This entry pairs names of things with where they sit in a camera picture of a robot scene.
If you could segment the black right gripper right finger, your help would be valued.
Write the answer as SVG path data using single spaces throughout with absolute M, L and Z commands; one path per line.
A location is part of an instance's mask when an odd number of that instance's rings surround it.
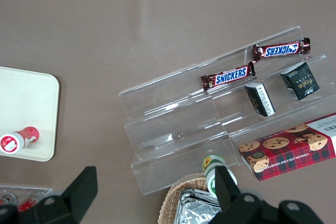
M 215 167 L 215 190 L 221 211 L 210 223 L 323 223 L 302 202 L 284 200 L 273 207 L 253 193 L 242 193 L 224 166 Z

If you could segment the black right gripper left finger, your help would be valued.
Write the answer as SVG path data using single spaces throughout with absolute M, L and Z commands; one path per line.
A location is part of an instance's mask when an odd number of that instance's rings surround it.
M 46 196 L 23 212 L 1 206 L 1 223 L 81 223 L 97 193 L 97 169 L 87 166 L 61 195 Z

